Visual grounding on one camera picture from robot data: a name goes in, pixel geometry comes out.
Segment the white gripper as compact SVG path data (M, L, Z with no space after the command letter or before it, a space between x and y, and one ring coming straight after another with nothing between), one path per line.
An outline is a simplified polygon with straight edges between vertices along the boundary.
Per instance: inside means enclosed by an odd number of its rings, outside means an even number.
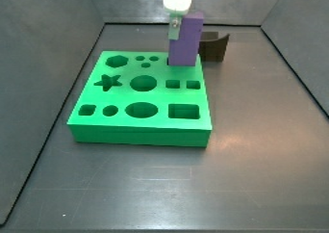
M178 40L181 35L182 14L189 11L193 0L164 0L164 6L170 12L169 39Z

